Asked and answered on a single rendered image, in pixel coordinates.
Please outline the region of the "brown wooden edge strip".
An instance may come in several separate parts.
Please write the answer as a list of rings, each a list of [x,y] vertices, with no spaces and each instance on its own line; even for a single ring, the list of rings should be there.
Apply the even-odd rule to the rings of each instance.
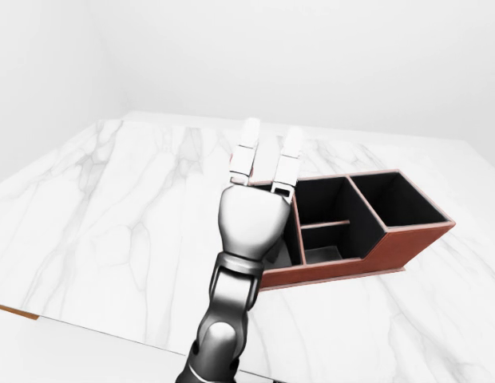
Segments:
[[[4,305],[0,305],[0,310],[6,311],[6,312],[9,312],[9,313],[12,313],[12,314],[16,314],[16,315],[19,315],[19,316],[23,316],[25,318],[29,318],[29,319],[32,319],[32,320],[38,320],[39,319],[39,316],[36,315],[36,314],[30,313],[30,312],[26,312],[26,311],[23,311],[23,310],[18,310],[18,309],[12,308],[12,307],[4,306]]]

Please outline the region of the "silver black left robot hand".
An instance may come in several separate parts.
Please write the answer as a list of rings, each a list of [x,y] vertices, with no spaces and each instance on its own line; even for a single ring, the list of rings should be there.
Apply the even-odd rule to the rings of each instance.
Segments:
[[[270,189],[249,184],[259,143],[260,120],[244,122],[240,142],[230,165],[230,185],[220,198],[218,224],[223,244],[219,254],[226,263],[256,266],[277,244],[291,210],[298,179],[303,132],[292,126],[287,131]]]

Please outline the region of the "red-brown desk caddy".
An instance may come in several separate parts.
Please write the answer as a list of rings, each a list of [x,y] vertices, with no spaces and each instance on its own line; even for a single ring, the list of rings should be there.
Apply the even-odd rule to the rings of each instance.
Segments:
[[[301,178],[261,288],[401,270],[454,225],[399,170]]]

